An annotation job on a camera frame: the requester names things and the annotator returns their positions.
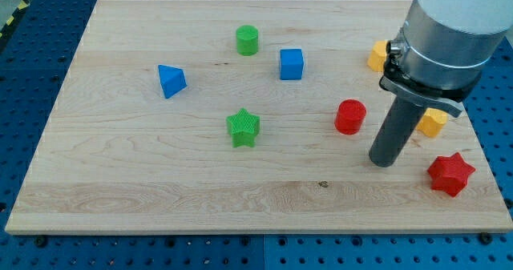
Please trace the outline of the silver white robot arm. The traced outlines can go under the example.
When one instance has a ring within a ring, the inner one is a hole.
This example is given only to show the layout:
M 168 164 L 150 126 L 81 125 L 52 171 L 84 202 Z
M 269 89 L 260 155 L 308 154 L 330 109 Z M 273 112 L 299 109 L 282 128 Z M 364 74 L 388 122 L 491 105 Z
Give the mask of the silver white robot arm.
M 457 118 L 512 27 L 512 0 L 413 0 L 386 44 L 380 87 L 396 98 L 373 141 L 370 160 L 391 166 L 427 109 Z

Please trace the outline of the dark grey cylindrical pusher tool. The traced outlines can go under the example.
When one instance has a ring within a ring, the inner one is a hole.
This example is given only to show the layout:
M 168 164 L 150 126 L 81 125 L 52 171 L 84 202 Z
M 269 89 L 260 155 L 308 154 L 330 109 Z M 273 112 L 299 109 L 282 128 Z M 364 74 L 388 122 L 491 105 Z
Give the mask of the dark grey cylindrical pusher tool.
M 425 112 L 425 107 L 396 97 L 370 148 L 370 160 L 379 167 L 392 166 Z

